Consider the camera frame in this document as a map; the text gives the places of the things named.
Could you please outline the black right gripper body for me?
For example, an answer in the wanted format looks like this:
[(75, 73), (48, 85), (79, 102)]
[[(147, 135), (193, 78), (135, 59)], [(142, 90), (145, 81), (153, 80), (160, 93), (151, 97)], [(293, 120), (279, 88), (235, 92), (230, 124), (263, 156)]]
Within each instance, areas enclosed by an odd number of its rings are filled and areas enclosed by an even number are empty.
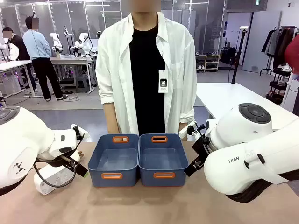
[(209, 144), (210, 140), (208, 137), (200, 137), (195, 141), (192, 148), (198, 154), (196, 157), (196, 161), (205, 161), (208, 155), (210, 154), (209, 151)]

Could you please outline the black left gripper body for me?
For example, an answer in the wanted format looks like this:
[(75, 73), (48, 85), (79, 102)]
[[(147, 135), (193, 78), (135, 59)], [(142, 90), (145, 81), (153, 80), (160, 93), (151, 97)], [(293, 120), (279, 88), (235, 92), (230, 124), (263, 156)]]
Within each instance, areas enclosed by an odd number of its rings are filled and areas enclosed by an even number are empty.
[(71, 164), (77, 165), (80, 161), (80, 154), (78, 151), (68, 152), (58, 157), (58, 166), (67, 166), (71, 168)]

